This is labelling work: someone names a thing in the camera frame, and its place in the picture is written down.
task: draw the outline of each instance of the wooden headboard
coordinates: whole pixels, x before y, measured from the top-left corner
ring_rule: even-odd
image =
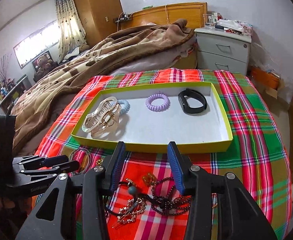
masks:
[[[204,27],[203,14],[207,13],[206,2],[176,3],[146,9],[132,14],[132,20],[121,23],[121,29],[155,23],[157,25],[174,23],[177,19],[187,19],[188,28]]]

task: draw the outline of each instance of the silver screw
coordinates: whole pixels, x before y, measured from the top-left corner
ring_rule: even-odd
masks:
[[[235,179],[235,175],[234,175],[232,172],[227,173],[227,174],[226,174],[226,177],[227,177],[228,179]]]
[[[59,175],[59,179],[60,180],[64,180],[64,179],[66,179],[68,177],[68,175],[66,174],[66,173],[61,173],[60,175]]]
[[[102,166],[95,166],[93,169],[94,169],[95,172],[103,171],[103,167]]]
[[[192,171],[199,171],[200,170],[200,167],[198,165],[192,165],[191,166],[191,170]]]

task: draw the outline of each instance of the polka dot curtain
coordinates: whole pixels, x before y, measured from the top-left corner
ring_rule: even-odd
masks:
[[[85,41],[86,33],[79,19],[74,0],[55,0],[55,7],[61,30],[58,59],[58,63],[60,63],[68,52],[87,43]]]

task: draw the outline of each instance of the window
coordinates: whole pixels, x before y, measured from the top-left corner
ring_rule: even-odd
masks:
[[[61,31],[58,23],[57,21],[53,21],[21,41],[13,48],[20,68],[23,68],[41,52],[57,44],[60,35]]]

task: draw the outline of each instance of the black watch strap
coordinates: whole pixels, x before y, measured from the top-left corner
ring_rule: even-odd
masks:
[[[203,106],[201,107],[190,107],[189,104],[187,103],[185,96],[194,98],[198,101],[200,101]],[[208,103],[204,97],[199,91],[194,90],[194,89],[185,89],[182,92],[179,93],[178,95],[179,102],[181,104],[181,107],[183,109],[183,112],[186,114],[199,114],[203,112],[205,109],[208,107]]]

